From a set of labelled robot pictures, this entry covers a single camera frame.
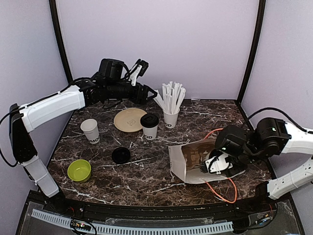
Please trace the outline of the white paper cups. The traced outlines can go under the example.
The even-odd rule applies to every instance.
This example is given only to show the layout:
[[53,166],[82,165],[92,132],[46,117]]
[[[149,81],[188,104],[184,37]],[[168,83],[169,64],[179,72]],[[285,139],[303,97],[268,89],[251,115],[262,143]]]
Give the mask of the white paper cups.
[[100,142],[100,134],[98,131],[98,123],[96,120],[84,120],[80,125],[80,129],[84,132],[89,143],[97,144]]

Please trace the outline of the black coffee cup lid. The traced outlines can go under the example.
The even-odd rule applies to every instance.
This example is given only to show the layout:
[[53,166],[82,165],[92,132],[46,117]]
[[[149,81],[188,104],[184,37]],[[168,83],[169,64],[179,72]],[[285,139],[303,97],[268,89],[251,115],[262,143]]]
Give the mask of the black coffee cup lid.
[[155,114],[145,114],[140,119],[140,124],[145,128],[154,128],[159,124],[159,118]]

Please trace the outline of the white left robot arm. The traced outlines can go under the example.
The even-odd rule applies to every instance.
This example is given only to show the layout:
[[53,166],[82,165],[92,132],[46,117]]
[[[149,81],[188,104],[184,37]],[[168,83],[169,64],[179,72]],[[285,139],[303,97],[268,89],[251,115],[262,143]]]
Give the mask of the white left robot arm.
[[10,107],[9,137],[13,156],[30,174],[50,206],[58,213],[66,213],[69,203],[38,156],[30,133],[46,122],[74,110],[89,107],[110,99],[130,100],[144,105],[157,96],[152,88],[138,82],[119,80],[108,82],[104,78],[79,78],[67,88],[32,103]]

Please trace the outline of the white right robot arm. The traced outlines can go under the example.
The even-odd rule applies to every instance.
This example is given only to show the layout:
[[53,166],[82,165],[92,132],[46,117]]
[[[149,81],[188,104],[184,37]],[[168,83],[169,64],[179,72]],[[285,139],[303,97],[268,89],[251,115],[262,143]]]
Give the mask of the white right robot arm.
[[208,159],[201,162],[200,171],[231,178],[249,164],[265,161],[272,156],[299,157],[306,160],[295,164],[284,175],[260,183],[250,200],[250,209],[261,212],[268,205],[313,180],[313,131],[302,129],[278,118],[264,118],[255,130],[228,125],[218,134]]

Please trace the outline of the cream bear paper bag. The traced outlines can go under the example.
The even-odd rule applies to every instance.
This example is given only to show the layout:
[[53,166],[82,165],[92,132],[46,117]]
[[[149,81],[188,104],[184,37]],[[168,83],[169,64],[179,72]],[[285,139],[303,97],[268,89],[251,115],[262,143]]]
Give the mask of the cream bear paper bag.
[[[220,200],[234,204],[237,201],[238,198],[238,190],[237,187],[232,180],[232,178],[228,178],[223,175],[204,175],[200,172],[200,167],[199,168],[194,168],[192,170],[187,170],[186,168],[186,161],[184,158],[184,155],[182,153],[181,148],[184,145],[189,145],[189,144],[203,144],[203,143],[212,143],[215,144],[215,140],[211,139],[209,136],[212,135],[215,132],[222,131],[223,128],[217,128],[209,132],[203,140],[200,141],[195,141],[192,143],[187,143],[183,145],[173,145],[169,146],[169,159],[170,159],[170,167],[171,167],[171,172],[174,173],[179,179],[181,179],[184,183],[187,184],[207,184],[211,191],[216,195],[217,198]],[[228,200],[224,198],[223,196],[219,195],[213,187],[210,185],[210,182],[213,181],[223,181],[223,180],[229,180],[231,184],[234,186],[234,199],[233,200]]]

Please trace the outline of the brown pulp cup carrier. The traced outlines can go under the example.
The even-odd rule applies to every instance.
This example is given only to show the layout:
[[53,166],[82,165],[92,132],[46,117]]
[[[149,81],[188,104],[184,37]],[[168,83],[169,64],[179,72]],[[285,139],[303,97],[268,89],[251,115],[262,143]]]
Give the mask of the brown pulp cup carrier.
[[211,151],[214,149],[214,144],[189,144],[184,145],[181,150],[186,161],[187,170],[199,168],[201,162],[208,160]]

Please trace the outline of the white paper coffee cup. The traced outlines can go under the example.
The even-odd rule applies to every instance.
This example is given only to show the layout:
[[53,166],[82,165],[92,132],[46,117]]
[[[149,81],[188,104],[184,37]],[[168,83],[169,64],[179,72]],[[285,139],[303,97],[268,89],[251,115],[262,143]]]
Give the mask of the white paper coffee cup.
[[154,140],[157,137],[158,126],[155,127],[142,127],[144,137],[147,140]]

